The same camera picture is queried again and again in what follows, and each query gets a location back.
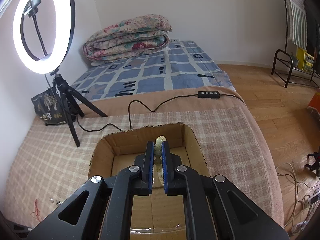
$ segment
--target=yellow box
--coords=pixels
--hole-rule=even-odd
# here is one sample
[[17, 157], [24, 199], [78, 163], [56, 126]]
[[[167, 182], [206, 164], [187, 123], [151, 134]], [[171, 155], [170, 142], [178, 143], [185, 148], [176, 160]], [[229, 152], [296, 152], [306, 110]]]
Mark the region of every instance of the yellow box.
[[313, 57], [307, 53], [305, 49], [298, 47], [297, 49], [297, 59], [299, 60], [298, 68], [311, 73], [313, 66]]

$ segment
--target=wooden floor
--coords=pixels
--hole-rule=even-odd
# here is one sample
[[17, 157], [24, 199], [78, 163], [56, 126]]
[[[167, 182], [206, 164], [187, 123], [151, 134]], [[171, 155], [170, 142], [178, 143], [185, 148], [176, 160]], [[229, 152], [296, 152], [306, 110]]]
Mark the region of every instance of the wooden floor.
[[[272, 76], [268, 68], [239, 65], [219, 67], [228, 73], [236, 91], [257, 121], [275, 166], [289, 162], [295, 169], [298, 181], [309, 186], [319, 184], [315, 173], [303, 168], [306, 163], [314, 162], [313, 157], [307, 158], [307, 154], [318, 151], [320, 146], [320, 123], [306, 109], [316, 89], [295, 84], [289, 84], [286, 89], [284, 82], [278, 76]], [[292, 174], [287, 164], [279, 167], [277, 172]], [[286, 223], [293, 211], [295, 186], [290, 177], [279, 176], [279, 181]], [[314, 189], [299, 184], [298, 199], [313, 192]], [[295, 224], [304, 221], [307, 216], [308, 209], [301, 210], [302, 206], [298, 204]], [[291, 227], [290, 223], [285, 229], [289, 232]]]

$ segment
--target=black metal rack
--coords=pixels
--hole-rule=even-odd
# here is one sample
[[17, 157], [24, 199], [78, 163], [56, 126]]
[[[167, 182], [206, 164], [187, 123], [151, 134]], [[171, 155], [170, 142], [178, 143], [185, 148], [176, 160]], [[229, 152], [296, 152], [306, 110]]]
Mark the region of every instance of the black metal rack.
[[[283, 80], [285, 82], [285, 85], [284, 87], [287, 88], [288, 87], [288, 84], [291, 83], [291, 84], [298, 84], [298, 85], [304, 85], [304, 86], [309, 86], [309, 87], [314, 87], [314, 88], [319, 88], [319, 85], [313, 80], [313, 77], [317, 77], [317, 78], [320, 78], [320, 75], [318, 73], [315, 72], [315, 69], [313, 69], [312, 73], [308, 73], [308, 72], [305, 72], [299, 68], [296, 68], [293, 66], [293, 60], [292, 60], [292, 57], [290, 54], [287, 53], [287, 46], [288, 46], [288, 9], [287, 9], [287, 0], [284, 0], [284, 6], [285, 6], [285, 15], [286, 15], [286, 37], [285, 37], [285, 47], [284, 47], [284, 50], [282, 49], [278, 49], [275, 53], [275, 57], [274, 57], [274, 60], [273, 60], [273, 66], [272, 66], [272, 71], [271, 71], [271, 75], [273, 75], [274, 73], [279, 77], [281, 78], [281, 80]], [[279, 52], [281, 52], [282, 54], [286, 55], [289, 57], [289, 60], [285, 60], [285, 59], [281, 59], [281, 58], [278, 58], [278, 54]], [[289, 73], [283, 73], [283, 72], [276, 72], [275, 71], [275, 68], [276, 68], [276, 62], [280, 61], [282, 64], [284, 64], [285, 66], [287, 66], [289, 68]], [[296, 70], [296, 71], [299, 71], [299, 72], [302, 72], [302, 73], [305, 73], [307, 75], [310, 75], [311, 78], [308, 79], [308, 78], [305, 78], [305, 77], [301, 77], [301, 76], [296, 76], [296, 75], [292, 75], [292, 71], [293, 70]], [[282, 76], [280, 75], [287, 75], [287, 80], [285, 80]], [[301, 78], [301, 79], [306, 79], [306, 80], [309, 80], [310, 81], [310, 85], [309, 84], [305, 84], [305, 83], [298, 83], [298, 82], [293, 82], [293, 81], [290, 81], [290, 78], [291, 77], [297, 77], [297, 78]]]

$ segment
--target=bed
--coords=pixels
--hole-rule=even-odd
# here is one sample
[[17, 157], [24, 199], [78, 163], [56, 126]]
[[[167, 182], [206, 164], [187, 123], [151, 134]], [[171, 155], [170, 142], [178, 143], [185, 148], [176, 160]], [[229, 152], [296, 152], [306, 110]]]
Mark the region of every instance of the bed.
[[[99, 117], [80, 105], [85, 113], [81, 124], [89, 130], [99, 129], [106, 123], [129, 130], [128, 104], [132, 100], [145, 102], [154, 109], [169, 98], [196, 94], [199, 90], [239, 97], [228, 75], [194, 42], [171, 43], [170, 47], [170, 51], [130, 58], [125, 62], [119, 60], [83, 74], [73, 87], [94, 101], [108, 117]], [[210, 175], [225, 175], [283, 226], [281, 189], [271, 153], [241, 100], [234, 97], [218, 100], [177, 98], [162, 105], [156, 113], [134, 103], [131, 119], [133, 129], [177, 122], [189, 125]], [[64, 201], [87, 181], [98, 141], [118, 132], [112, 126], [91, 133], [77, 125], [75, 128], [81, 142], [79, 148], [74, 145], [68, 125], [45, 126], [35, 118], [10, 169], [3, 210], [7, 219], [36, 226], [39, 221], [30, 215], [35, 211], [35, 200], [41, 217], [45, 218], [57, 207], [50, 202], [51, 198]]]
[[89, 69], [72, 87], [90, 101], [203, 86], [235, 91], [228, 75], [195, 42], [171, 42], [169, 48]]

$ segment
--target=cardboard box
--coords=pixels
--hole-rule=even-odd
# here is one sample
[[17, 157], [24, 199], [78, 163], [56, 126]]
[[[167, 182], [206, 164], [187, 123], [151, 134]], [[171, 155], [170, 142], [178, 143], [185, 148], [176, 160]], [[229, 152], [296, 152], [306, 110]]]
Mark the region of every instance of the cardboard box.
[[[143, 154], [148, 141], [164, 135], [170, 152], [181, 157], [184, 165], [199, 174], [210, 176], [208, 167], [191, 128], [182, 123], [143, 127], [105, 136], [97, 144], [88, 177], [114, 176], [133, 165], [137, 155]], [[182, 196], [167, 196], [158, 177], [159, 166], [154, 165], [152, 194], [134, 196], [130, 239], [186, 239]]]

